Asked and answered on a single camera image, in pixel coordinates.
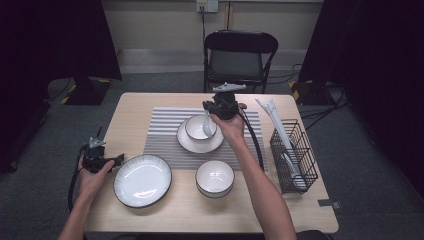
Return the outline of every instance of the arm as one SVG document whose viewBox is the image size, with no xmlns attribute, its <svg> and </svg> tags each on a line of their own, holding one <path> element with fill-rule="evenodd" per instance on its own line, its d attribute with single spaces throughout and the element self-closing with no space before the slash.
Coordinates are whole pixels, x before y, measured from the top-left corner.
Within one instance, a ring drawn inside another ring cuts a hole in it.
<svg viewBox="0 0 424 240">
<path fill-rule="evenodd" d="M 65 227 L 60 233 L 59 240 L 83 239 L 85 222 L 90 213 L 91 203 L 103 186 L 106 173 L 112 168 L 114 161 L 107 162 L 102 170 L 96 174 L 82 168 L 81 164 L 82 159 L 79 162 L 79 168 L 81 169 L 80 194 L 66 221 Z"/>
<path fill-rule="evenodd" d="M 221 121 L 211 114 L 211 119 L 222 130 L 225 139 L 236 154 L 246 180 L 256 217 L 267 240 L 296 239 L 296 232 L 284 198 L 262 171 L 244 139 L 244 122 L 240 116 Z"/>
</svg>

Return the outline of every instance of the table top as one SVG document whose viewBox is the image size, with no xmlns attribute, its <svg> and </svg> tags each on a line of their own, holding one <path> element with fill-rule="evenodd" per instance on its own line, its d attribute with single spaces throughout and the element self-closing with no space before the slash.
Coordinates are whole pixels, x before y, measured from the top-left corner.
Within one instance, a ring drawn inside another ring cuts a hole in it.
<svg viewBox="0 0 424 240">
<path fill-rule="evenodd" d="M 202 107 L 203 100 L 214 94 L 192 93 L 125 93 L 106 132 L 105 157 L 125 153 L 125 161 L 142 155 L 154 107 Z M 295 101 L 289 95 L 236 94 L 239 103 L 259 112 L 268 177 L 280 189 L 269 144 L 274 129 L 270 117 L 255 101 L 271 99 L 282 119 L 298 119 L 303 124 Z M 338 223 L 331 206 L 320 206 L 328 199 L 327 190 L 316 165 L 318 179 L 304 194 L 284 194 L 296 231 L 320 230 L 333 233 Z M 225 197 L 205 197 L 196 187 L 195 170 L 172 170 L 168 193 L 147 208 L 130 208 L 115 196 L 113 182 L 118 168 L 106 177 L 105 184 L 93 203 L 86 231 L 168 232 L 168 233 L 260 233 L 262 229 L 253 211 L 249 193 L 240 171 L 235 172 L 234 186 Z"/>
</svg>

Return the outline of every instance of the person's left hand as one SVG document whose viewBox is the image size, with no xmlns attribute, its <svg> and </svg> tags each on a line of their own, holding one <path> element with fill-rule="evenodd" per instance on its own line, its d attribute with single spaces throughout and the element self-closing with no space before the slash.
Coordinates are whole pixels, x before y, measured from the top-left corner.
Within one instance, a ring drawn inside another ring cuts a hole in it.
<svg viewBox="0 0 424 240">
<path fill-rule="evenodd" d="M 92 201 L 97 193 L 100 191 L 100 188 L 103 186 L 105 176 L 107 172 L 115 164 L 114 160 L 108 161 L 103 168 L 98 173 L 91 173 L 87 169 L 82 167 L 83 158 L 81 157 L 79 161 L 80 170 L 80 196 L 86 197 L 88 200 Z"/>
</svg>

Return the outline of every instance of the dish rack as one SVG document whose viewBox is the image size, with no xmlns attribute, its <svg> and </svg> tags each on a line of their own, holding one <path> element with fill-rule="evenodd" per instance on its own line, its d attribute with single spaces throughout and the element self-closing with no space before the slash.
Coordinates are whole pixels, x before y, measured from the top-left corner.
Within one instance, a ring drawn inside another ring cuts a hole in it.
<svg viewBox="0 0 424 240">
<path fill-rule="evenodd" d="M 303 194 L 318 179 L 315 157 L 298 121 L 289 119 L 282 120 L 282 123 L 292 149 L 286 149 L 276 129 L 270 140 L 281 193 Z"/>
</svg>

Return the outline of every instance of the striped placemat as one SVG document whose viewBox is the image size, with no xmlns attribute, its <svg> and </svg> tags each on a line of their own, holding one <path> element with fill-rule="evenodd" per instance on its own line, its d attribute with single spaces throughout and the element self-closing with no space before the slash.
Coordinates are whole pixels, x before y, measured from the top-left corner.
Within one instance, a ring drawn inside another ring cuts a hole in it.
<svg viewBox="0 0 424 240">
<path fill-rule="evenodd" d="M 259 113 L 257 110 L 249 109 L 246 109 L 245 112 L 258 139 L 265 171 L 268 171 Z M 204 113 L 203 108 L 154 108 L 144 154 L 157 155 L 163 158 L 172 169 L 197 170 L 206 161 L 220 160 L 228 163 L 235 171 L 240 171 L 236 156 L 226 140 L 217 149 L 208 153 L 193 153 L 180 145 L 177 139 L 178 127 L 184 120 Z M 244 136 L 250 151 L 257 159 L 256 148 L 247 127 Z"/>
</svg>

